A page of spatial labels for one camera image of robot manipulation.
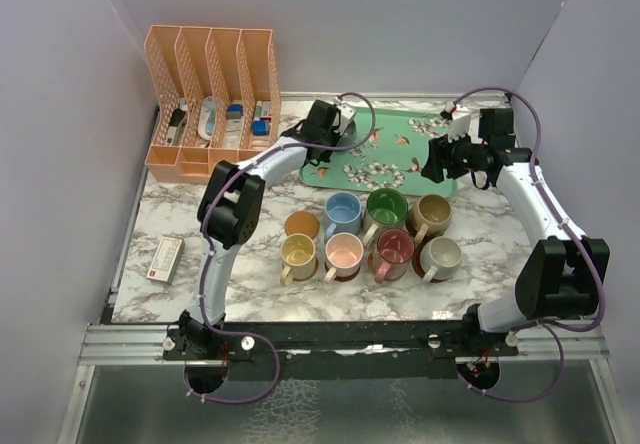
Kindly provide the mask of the tan beige mug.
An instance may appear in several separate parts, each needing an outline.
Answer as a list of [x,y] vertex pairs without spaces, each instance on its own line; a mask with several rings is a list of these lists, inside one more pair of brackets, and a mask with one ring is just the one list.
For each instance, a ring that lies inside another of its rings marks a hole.
[[405,225],[416,245],[442,235],[450,226],[453,211],[442,196],[430,194],[421,197],[411,208]]

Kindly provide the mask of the green floral tray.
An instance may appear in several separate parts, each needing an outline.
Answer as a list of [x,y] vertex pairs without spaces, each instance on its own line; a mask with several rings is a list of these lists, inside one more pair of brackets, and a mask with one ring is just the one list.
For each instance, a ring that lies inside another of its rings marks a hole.
[[334,153],[317,166],[305,166],[300,178],[314,187],[358,192],[390,188],[406,196],[450,197],[457,191],[456,181],[434,183],[421,175],[429,141],[447,132],[448,125],[437,113],[378,108],[376,128],[366,144]]

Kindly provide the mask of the blue mug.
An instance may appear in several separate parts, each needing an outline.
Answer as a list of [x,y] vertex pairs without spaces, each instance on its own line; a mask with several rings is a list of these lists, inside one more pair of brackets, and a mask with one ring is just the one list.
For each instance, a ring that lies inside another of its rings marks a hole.
[[362,226],[362,203],[350,192],[332,194],[325,202],[323,215],[323,241],[339,233],[357,235]]

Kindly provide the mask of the light wood coaster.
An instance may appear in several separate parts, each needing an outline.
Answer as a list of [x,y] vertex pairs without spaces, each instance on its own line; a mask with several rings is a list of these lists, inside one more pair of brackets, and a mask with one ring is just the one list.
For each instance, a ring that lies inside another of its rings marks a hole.
[[316,259],[316,261],[315,261],[315,263],[313,265],[313,268],[305,276],[293,277],[293,281],[294,282],[303,282],[303,281],[310,280],[317,273],[318,267],[319,267],[319,261]]
[[304,234],[311,239],[315,239],[319,233],[320,223],[317,217],[308,211],[297,211],[292,213],[285,221],[284,230],[287,236],[293,234]]

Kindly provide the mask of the green mug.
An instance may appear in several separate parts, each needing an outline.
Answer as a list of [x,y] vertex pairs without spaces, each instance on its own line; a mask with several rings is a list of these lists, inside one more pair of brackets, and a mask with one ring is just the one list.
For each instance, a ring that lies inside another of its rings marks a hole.
[[362,220],[364,248],[368,249],[384,231],[401,228],[408,212],[407,199],[397,190],[373,191],[364,207]]

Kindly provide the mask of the white speckled mug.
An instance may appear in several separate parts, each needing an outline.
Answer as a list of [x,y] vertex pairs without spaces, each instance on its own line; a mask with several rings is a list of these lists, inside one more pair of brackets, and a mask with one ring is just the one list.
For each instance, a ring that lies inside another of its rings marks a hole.
[[422,249],[419,262],[424,271],[422,280],[430,283],[452,278],[460,269],[463,253],[452,239],[439,236],[431,239]]

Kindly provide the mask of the peach plastic file organizer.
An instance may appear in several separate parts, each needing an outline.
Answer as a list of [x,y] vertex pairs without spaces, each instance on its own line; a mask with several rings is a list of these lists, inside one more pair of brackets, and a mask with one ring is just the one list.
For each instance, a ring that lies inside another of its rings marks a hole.
[[219,161],[248,159],[275,142],[272,30],[154,25],[144,51],[159,105],[145,160],[156,181],[204,184]]

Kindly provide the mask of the red floral mug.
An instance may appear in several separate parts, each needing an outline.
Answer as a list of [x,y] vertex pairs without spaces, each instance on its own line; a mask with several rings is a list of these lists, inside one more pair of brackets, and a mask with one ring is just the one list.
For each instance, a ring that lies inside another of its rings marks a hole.
[[401,229],[384,231],[378,238],[372,269],[377,283],[395,281],[406,272],[416,245],[413,237]]

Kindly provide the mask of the brown wooden coaster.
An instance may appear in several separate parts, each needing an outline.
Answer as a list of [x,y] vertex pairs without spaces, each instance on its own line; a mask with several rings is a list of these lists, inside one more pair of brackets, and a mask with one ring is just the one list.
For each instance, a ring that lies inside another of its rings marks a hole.
[[[422,248],[422,247],[419,247],[419,248],[414,252],[414,255],[413,255],[413,257],[412,257],[412,267],[413,267],[413,270],[414,270],[414,272],[416,273],[416,275],[417,275],[420,279],[422,279],[422,278],[425,276],[425,271],[424,271],[424,269],[423,269],[423,267],[422,267],[422,264],[421,264],[421,254],[422,254],[422,250],[423,250],[423,248]],[[445,278],[444,276],[438,276],[438,275],[435,275],[435,276],[432,278],[432,282],[443,282],[443,281],[445,281],[445,280],[446,280],[446,278]]]

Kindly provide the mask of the light pink mug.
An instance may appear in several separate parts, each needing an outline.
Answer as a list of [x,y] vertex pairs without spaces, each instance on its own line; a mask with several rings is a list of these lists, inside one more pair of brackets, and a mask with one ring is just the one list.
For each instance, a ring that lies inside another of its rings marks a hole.
[[349,275],[357,266],[361,266],[364,247],[361,240],[353,234],[339,233],[329,239],[325,245],[326,283],[336,281],[338,275]]

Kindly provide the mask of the yellow mug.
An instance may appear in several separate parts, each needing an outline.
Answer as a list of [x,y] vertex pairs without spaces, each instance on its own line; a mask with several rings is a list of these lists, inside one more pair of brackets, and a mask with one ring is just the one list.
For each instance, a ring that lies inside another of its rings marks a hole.
[[304,234],[287,236],[280,248],[280,284],[291,285],[293,277],[305,276],[317,259],[314,241]]

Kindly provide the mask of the woven rattan coaster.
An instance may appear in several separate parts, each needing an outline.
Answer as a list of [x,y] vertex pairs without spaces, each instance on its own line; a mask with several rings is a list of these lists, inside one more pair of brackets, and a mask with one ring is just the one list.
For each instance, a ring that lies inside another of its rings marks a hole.
[[376,251],[372,250],[372,251],[369,252],[369,255],[367,257],[367,266],[368,266],[369,272],[372,275],[376,275],[376,273],[377,273],[377,268],[376,268],[375,263],[374,263],[375,255],[376,255]]

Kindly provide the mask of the dark grey mug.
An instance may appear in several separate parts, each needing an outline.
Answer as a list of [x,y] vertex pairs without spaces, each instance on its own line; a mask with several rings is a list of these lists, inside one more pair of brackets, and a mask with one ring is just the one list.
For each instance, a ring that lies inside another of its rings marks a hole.
[[344,132],[341,134],[339,141],[337,142],[337,147],[346,147],[354,144],[356,142],[357,137],[357,124],[354,120],[352,120],[344,129]]

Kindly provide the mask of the dark walnut coaster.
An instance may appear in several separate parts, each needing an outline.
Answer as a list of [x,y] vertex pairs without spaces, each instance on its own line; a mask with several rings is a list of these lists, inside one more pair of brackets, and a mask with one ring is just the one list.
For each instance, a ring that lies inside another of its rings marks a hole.
[[344,275],[344,276],[343,276],[343,275],[338,275],[338,274],[336,273],[336,276],[334,277],[334,280],[336,280],[336,281],[338,281],[338,282],[347,282],[347,281],[350,281],[350,280],[354,279],[354,278],[359,274],[360,270],[361,270],[361,266],[357,266],[357,267],[355,268],[355,270],[354,270],[351,274],[349,274],[349,275]]

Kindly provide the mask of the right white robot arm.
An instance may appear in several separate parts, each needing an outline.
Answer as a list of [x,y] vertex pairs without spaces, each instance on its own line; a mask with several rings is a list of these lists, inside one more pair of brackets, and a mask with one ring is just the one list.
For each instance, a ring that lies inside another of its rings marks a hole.
[[488,185],[515,210],[532,248],[513,291],[467,311],[472,323],[459,331],[461,347],[481,355],[494,345],[495,334],[536,324],[577,333],[598,327],[610,249],[604,240],[589,238],[560,206],[535,153],[516,146],[512,111],[481,110],[478,143],[469,134],[469,114],[448,103],[441,116],[448,130],[430,140],[422,176],[439,183],[485,173]]

